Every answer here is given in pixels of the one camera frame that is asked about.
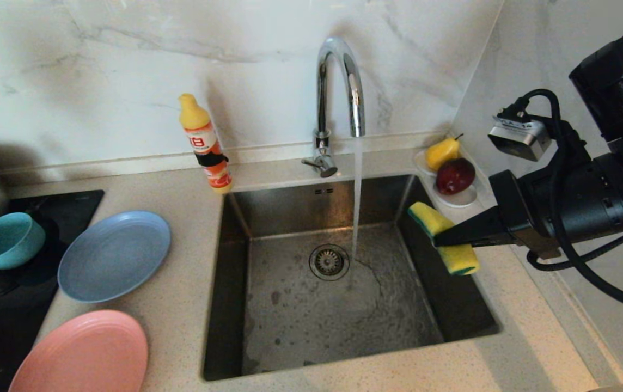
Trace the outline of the stainless steel sink basin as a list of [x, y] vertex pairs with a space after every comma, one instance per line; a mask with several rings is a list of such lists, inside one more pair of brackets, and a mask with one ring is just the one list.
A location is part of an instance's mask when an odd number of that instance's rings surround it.
[[430, 203], [419, 178], [362, 179], [353, 277], [317, 278], [309, 256], [351, 257], [353, 181], [224, 197], [204, 379], [395, 352], [500, 332], [471, 276], [449, 275], [408, 215]]

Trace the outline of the yellow-capped dish soap bottle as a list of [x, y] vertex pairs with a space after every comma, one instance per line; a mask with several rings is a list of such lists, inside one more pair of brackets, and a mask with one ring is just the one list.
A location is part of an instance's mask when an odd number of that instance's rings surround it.
[[233, 184], [229, 159], [222, 151], [209, 112], [200, 106], [192, 94], [180, 95], [179, 104], [180, 125], [205, 172], [210, 188], [215, 193], [229, 193]]

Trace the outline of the black induction cooktop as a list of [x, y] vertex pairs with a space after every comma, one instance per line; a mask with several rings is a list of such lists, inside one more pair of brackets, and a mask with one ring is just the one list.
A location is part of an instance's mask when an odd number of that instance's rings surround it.
[[[25, 212], [38, 223], [40, 216], [56, 221], [67, 250], [88, 227], [103, 196], [104, 191], [95, 189], [13, 199], [10, 210]], [[19, 287], [0, 296], [0, 392], [8, 391], [17, 369], [32, 349], [57, 291], [55, 275], [40, 285]]]

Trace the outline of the chrome gooseneck faucet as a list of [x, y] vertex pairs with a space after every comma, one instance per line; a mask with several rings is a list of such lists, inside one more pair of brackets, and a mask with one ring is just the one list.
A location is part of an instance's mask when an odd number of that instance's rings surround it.
[[327, 67], [331, 58], [337, 61], [345, 84], [350, 136], [364, 137], [367, 129], [361, 71], [356, 57], [346, 40], [339, 36], [329, 37], [322, 43], [316, 66], [314, 156], [302, 160], [302, 164], [313, 167], [322, 179], [334, 176], [338, 171], [331, 153], [331, 129], [327, 126]]

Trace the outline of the blue plate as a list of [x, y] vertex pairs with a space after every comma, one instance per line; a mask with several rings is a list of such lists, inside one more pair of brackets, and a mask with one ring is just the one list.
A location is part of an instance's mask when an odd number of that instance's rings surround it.
[[81, 303], [119, 298], [156, 273], [171, 242], [170, 225], [162, 216], [143, 210], [117, 213], [70, 243], [58, 266], [58, 286]]

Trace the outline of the small white fruit dish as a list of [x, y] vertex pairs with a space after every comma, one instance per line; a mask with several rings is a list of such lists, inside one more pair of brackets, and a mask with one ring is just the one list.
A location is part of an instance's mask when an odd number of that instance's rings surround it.
[[471, 206], [477, 198], [478, 191], [475, 187], [475, 183], [472, 183], [467, 189], [464, 189], [460, 193], [456, 194], [442, 194], [437, 190], [437, 172], [429, 169], [427, 167], [425, 161], [425, 152], [426, 149], [419, 150], [416, 154], [414, 154], [413, 161], [416, 168], [421, 171], [421, 173], [425, 174], [429, 177], [430, 183], [432, 186], [432, 191], [437, 195], [438, 200], [452, 208], [462, 209], [467, 206]]

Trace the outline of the yellow fish-shaped sponge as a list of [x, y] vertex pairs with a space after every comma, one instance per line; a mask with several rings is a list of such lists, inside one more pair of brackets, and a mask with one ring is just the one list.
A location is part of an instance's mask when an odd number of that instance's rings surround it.
[[470, 244], [455, 246], [436, 245], [436, 236], [447, 229], [453, 228], [453, 221], [425, 203], [411, 204], [408, 208], [408, 214], [429, 237], [432, 246], [436, 248], [449, 274], [464, 276], [479, 270], [479, 260], [473, 250], [473, 246]]

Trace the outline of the dark red apple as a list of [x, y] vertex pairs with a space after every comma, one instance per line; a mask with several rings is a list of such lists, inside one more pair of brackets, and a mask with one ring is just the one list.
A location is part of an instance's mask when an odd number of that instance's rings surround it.
[[436, 188], [440, 194], [458, 194], [475, 181], [475, 167], [465, 158], [446, 161], [437, 172]]

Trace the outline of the running tap water stream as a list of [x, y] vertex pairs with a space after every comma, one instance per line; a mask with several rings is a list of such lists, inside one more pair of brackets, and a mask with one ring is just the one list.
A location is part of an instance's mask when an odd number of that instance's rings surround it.
[[349, 263], [350, 278], [353, 277], [353, 266], [356, 264], [357, 243], [359, 238], [359, 218], [361, 217], [361, 191], [362, 191], [362, 138], [354, 137], [354, 168], [353, 168], [353, 233], [351, 236], [351, 257]]

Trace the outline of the teal bowl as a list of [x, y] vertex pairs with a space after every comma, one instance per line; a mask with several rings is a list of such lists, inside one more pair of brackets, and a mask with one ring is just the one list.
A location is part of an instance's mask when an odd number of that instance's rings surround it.
[[0, 270], [13, 270], [31, 261], [46, 238], [45, 229], [27, 213], [0, 216]]

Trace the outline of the yellow pear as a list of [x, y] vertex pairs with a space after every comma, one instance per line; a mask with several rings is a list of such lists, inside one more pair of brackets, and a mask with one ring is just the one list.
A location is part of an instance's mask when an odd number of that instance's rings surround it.
[[457, 159], [460, 156], [460, 138], [461, 136], [448, 137], [426, 149], [424, 162], [427, 168], [432, 172], [436, 172], [446, 161]]

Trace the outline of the large pink plate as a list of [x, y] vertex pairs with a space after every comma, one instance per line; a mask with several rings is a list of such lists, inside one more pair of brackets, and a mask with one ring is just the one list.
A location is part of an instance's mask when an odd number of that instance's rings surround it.
[[140, 323], [120, 311], [92, 311], [43, 337], [8, 392], [140, 392], [147, 366]]

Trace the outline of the round metal drain strainer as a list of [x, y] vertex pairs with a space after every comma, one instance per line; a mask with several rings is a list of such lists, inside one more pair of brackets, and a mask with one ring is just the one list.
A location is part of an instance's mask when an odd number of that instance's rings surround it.
[[350, 268], [351, 258], [344, 248], [336, 244], [322, 244], [309, 256], [309, 268], [319, 279], [336, 281], [344, 277]]

